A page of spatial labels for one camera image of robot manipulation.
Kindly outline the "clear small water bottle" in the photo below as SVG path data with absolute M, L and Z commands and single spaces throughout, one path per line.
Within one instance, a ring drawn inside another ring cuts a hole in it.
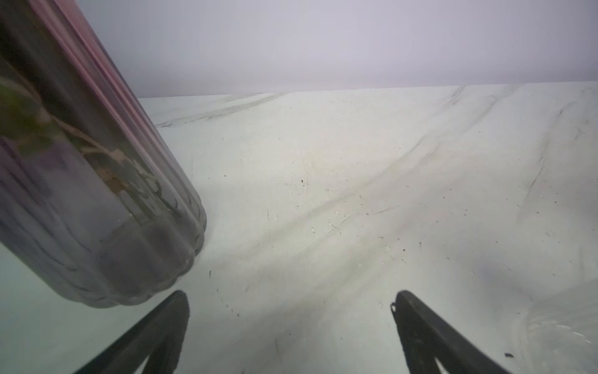
M 530 309 L 523 357 L 532 373 L 597 372 L 597 280 Z

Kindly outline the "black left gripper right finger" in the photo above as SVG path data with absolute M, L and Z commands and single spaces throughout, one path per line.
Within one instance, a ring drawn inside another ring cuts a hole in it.
M 506 373 L 410 291 L 391 305 L 410 373 Z

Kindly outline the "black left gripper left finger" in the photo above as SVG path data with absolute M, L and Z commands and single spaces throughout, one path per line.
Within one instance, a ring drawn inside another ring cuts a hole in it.
M 175 291 L 78 373 L 173 373 L 185 339 L 190 307 Z

